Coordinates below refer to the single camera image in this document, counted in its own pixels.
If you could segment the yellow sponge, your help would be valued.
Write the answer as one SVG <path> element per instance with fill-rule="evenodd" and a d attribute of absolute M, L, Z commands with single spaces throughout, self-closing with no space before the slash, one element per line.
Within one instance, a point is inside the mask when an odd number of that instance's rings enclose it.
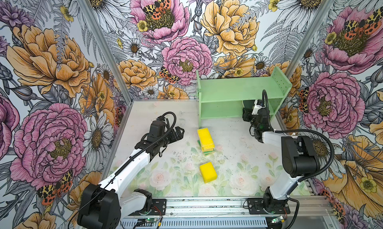
<path fill-rule="evenodd" d="M 197 130 L 200 146 L 202 152 L 210 152 L 215 148 L 213 139 L 208 128 L 201 128 Z"/>

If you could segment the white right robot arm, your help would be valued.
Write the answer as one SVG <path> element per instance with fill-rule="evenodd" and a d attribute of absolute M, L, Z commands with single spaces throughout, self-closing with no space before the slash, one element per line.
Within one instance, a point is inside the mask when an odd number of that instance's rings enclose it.
<path fill-rule="evenodd" d="M 299 180 L 318 172 L 321 165 L 310 137 L 277 133 L 271 129 L 268 117 L 265 107 L 257 107 L 257 114 L 250 108 L 242 110 L 243 121 L 250 122 L 250 134 L 260 143 L 281 149 L 284 171 L 272 186 L 267 187 L 262 201 L 263 209 L 270 212 L 275 207 L 284 206 Z"/>

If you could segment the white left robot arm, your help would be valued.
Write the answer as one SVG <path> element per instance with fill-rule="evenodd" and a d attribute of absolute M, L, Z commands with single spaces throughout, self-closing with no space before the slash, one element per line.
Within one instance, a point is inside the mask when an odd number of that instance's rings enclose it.
<path fill-rule="evenodd" d="M 165 148 L 184 137 L 184 129 L 176 126 L 162 136 L 149 140 L 145 134 L 129 158 L 99 184 L 89 184 L 83 191 L 77 223 L 86 229 L 115 229 L 123 217 L 150 208 L 148 192 L 135 190 L 122 201 L 121 197 L 136 175 Z"/>

